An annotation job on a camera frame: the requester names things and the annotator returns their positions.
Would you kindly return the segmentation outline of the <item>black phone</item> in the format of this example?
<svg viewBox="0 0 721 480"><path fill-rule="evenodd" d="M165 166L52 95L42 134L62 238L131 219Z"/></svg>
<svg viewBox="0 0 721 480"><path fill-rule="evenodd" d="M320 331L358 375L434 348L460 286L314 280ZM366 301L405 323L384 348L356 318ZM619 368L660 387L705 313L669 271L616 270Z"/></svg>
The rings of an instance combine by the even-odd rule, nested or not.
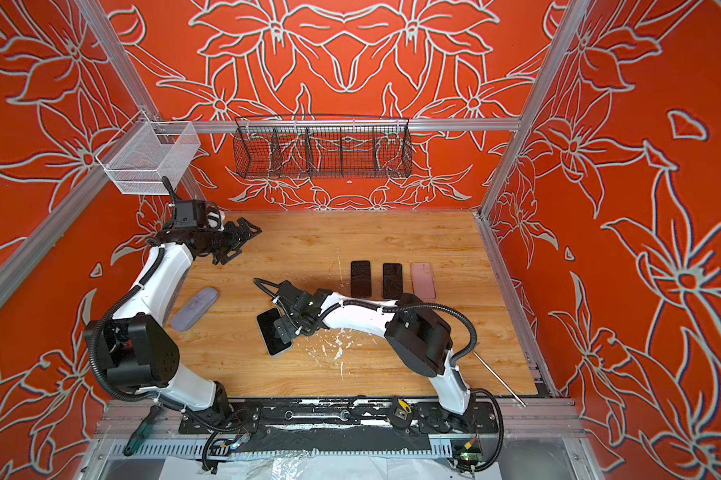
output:
<svg viewBox="0 0 721 480"><path fill-rule="evenodd" d="M282 340L280 334L276 331L276 324L280 321L281 317L280 311L272 308L262 312L256 318L260 335L262 335L262 340L264 340L264 345L266 345L266 352L268 352L270 357L278 356L292 348L292 341Z"/></svg>
<svg viewBox="0 0 721 480"><path fill-rule="evenodd" d="M352 297L360 299L372 297L372 265L369 260L350 262L350 294Z"/></svg>
<svg viewBox="0 0 721 480"><path fill-rule="evenodd" d="M403 266L400 263L383 264L383 298L398 300L405 293Z"/></svg>

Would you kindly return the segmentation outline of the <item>pink phone case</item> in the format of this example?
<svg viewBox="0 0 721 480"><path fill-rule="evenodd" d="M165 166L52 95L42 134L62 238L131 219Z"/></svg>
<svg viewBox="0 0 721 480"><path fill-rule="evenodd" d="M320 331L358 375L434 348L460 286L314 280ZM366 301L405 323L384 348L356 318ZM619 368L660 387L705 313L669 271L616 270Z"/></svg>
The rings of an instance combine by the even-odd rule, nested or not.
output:
<svg viewBox="0 0 721 480"><path fill-rule="evenodd" d="M437 290L432 264L429 262L413 262L410 270L413 293L422 300L435 300Z"/></svg>

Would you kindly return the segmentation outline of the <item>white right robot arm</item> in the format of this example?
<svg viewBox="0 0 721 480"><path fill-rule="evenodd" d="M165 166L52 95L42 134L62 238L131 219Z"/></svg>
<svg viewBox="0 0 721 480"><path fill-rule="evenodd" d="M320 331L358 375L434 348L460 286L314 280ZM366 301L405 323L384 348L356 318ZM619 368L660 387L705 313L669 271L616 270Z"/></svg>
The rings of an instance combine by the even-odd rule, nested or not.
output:
<svg viewBox="0 0 721 480"><path fill-rule="evenodd" d="M398 300L372 301L328 289L310 294L290 281L257 279L254 284L276 307L272 332L264 332L264 339L290 347L296 338L321 329L377 336L387 340L406 368L430 380L442 409L464 415L484 396L500 410L496 396L470 387L458 366L479 340L476 326L462 312L408 293Z"/></svg>

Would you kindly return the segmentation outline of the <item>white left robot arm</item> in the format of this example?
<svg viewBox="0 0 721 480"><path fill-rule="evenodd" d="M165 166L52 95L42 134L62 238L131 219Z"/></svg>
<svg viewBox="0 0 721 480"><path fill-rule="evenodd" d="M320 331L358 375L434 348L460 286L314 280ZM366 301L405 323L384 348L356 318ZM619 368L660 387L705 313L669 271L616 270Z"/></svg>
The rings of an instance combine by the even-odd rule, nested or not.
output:
<svg viewBox="0 0 721 480"><path fill-rule="evenodd" d="M244 218L166 222L148 242L148 263L130 289L84 332L90 370L110 397L152 400L204 423L225 428L232 417L226 389L182 364L166 320L194 260L227 264L260 234Z"/></svg>

